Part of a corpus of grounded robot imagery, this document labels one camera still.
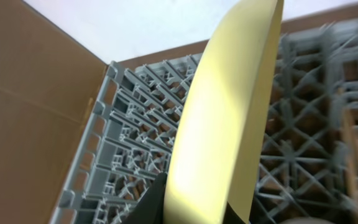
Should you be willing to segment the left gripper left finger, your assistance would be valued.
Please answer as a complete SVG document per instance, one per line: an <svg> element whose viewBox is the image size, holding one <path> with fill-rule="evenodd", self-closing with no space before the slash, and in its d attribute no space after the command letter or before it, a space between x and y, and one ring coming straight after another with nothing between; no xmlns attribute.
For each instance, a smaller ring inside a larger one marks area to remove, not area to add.
<svg viewBox="0 0 358 224"><path fill-rule="evenodd" d="M162 224L167 173L159 173L122 224Z"/></svg>

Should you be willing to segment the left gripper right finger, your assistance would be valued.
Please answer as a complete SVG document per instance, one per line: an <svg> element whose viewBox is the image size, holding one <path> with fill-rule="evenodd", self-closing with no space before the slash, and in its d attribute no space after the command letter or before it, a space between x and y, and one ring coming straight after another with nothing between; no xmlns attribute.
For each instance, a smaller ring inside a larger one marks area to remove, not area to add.
<svg viewBox="0 0 358 224"><path fill-rule="evenodd" d="M247 224L243 221L238 214L233 210L229 202L226 204L226 210L224 212L222 224Z"/></svg>

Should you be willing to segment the yellow plate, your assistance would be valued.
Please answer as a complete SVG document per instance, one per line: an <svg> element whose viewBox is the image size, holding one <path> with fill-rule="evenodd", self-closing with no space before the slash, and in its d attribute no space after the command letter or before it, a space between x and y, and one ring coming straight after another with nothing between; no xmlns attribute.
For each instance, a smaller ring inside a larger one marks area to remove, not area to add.
<svg viewBox="0 0 358 224"><path fill-rule="evenodd" d="M272 92L282 1L240 1L196 69L168 170L165 223L248 221Z"/></svg>

